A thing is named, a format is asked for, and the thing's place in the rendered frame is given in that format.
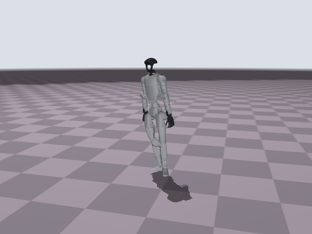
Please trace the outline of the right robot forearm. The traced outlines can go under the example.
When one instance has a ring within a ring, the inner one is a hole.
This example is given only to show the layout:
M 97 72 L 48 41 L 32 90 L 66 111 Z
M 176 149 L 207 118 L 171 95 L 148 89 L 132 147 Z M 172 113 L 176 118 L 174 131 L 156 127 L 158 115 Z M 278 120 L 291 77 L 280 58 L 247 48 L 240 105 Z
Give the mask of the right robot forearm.
M 142 107 L 145 110 L 145 112 L 147 112 L 148 111 L 147 98 L 141 97 L 141 100 L 142 100 Z

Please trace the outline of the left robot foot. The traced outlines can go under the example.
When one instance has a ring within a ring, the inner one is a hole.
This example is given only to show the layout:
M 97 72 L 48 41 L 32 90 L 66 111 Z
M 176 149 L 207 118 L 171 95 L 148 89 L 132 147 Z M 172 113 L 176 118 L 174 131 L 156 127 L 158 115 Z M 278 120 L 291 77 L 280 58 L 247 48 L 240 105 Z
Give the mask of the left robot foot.
M 162 168 L 162 176 L 168 176 L 168 169 L 164 166 L 164 168 Z

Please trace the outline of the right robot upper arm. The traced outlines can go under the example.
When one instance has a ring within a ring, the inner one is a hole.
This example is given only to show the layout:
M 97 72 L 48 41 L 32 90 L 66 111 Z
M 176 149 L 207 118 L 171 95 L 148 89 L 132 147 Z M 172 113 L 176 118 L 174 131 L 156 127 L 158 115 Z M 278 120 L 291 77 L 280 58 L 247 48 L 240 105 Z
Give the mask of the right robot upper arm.
M 147 95 L 146 95 L 146 90 L 145 90 L 145 85 L 144 85 L 144 77 L 141 78 L 141 83 L 142 83 L 142 90 L 143 90 L 143 92 L 140 93 L 140 96 L 142 98 L 146 98 Z

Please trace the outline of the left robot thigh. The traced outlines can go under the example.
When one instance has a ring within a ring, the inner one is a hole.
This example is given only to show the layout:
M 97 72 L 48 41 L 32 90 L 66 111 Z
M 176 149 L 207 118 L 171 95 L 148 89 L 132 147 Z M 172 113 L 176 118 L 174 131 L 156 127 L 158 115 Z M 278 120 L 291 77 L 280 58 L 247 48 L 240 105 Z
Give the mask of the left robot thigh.
M 159 146 L 161 147 L 162 143 L 166 144 L 166 127 L 164 120 L 167 119 L 166 112 L 158 111 L 156 114 L 156 127 L 158 128 L 159 133 Z

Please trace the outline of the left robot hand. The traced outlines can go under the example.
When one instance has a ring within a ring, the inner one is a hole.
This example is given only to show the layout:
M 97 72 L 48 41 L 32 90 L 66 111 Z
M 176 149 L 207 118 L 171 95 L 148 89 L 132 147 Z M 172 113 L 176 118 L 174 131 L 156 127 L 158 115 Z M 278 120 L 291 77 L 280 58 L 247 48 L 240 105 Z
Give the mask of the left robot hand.
M 168 112 L 166 111 L 166 115 L 167 115 L 167 122 L 166 122 L 166 124 L 165 125 L 167 125 L 167 123 L 169 123 L 169 126 L 168 126 L 168 128 L 171 128 L 172 126 L 174 126 L 174 119 L 173 119 L 173 117 L 171 116 L 172 114 L 168 114 Z

